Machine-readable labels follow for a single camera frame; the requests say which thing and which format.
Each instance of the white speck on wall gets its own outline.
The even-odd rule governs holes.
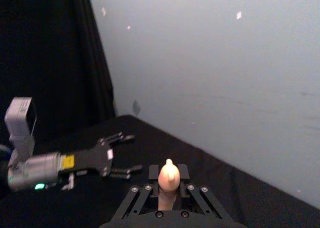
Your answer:
[[[105,16],[105,15],[106,15],[105,7],[102,7],[101,12],[102,12],[102,15],[103,15],[103,16]]]
[[[239,12],[236,14],[236,17],[237,17],[237,20],[239,20],[239,19],[242,17],[241,11],[239,11]]]

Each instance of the dark background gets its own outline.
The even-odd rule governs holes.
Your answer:
[[[15,96],[34,99],[36,143],[114,116],[111,81],[103,87],[108,98],[97,97],[101,76],[88,51],[103,51],[88,44],[88,37],[99,37],[97,30],[86,30],[81,14],[90,8],[83,0],[0,0],[0,144],[10,146],[4,116]],[[101,108],[106,100],[108,108]]]

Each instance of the green led light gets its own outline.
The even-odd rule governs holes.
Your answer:
[[[36,184],[36,186],[34,187],[35,190],[40,190],[40,189],[43,189],[45,187],[45,185],[43,183],[39,183],[39,184]]]

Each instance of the white wall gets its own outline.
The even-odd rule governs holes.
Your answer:
[[[320,208],[320,0],[91,1],[120,115]]]

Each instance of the yellow label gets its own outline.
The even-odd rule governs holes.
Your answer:
[[[62,169],[69,169],[75,166],[75,156],[70,155],[66,156],[61,161],[61,168]]]

